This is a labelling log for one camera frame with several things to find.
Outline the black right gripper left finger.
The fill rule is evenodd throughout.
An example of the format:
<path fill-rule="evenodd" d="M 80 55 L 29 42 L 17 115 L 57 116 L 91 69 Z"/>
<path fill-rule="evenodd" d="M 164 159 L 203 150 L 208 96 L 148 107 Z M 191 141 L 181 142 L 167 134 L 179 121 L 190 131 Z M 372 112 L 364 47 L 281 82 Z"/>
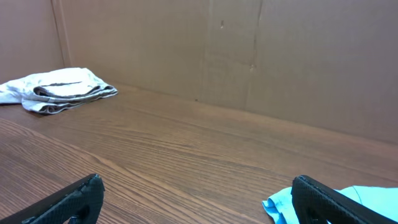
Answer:
<path fill-rule="evenodd" d="M 95 224 L 105 187 L 98 174 L 90 174 L 31 206 L 1 220 L 1 224 Z"/>

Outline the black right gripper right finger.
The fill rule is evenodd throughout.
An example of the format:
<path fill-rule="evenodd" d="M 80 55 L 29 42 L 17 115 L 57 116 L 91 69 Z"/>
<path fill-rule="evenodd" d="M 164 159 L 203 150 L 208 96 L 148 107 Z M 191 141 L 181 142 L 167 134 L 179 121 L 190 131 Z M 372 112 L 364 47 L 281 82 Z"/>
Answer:
<path fill-rule="evenodd" d="M 291 194 L 300 224 L 397 224 L 307 175 L 295 177 Z"/>

